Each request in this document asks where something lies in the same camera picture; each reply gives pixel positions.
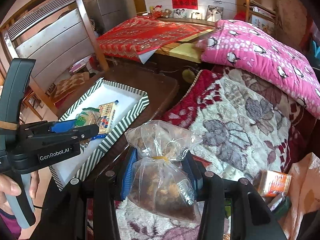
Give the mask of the person's left hand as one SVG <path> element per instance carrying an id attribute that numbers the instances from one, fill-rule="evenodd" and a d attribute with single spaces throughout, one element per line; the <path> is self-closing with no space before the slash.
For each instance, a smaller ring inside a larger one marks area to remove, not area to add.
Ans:
<path id="1" fill-rule="evenodd" d="M 31 179 L 30 179 L 30 189 L 29 194 L 32 200 L 35 200 L 37 190 L 40 183 L 40 177 L 39 172 L 34 171 L 31 172 Z M 21 188 L 19 185 L 12 180 L 7 175 L 1 174 L 0 175 L 0 192 L 1 192 L 1 210 L 3 210 L 5 213 L 8 213 L 9 215 L 13 215 L 11 206 L 7 201 L 6 195 L 10 196 L 19 196 L 22 193 Z"/>

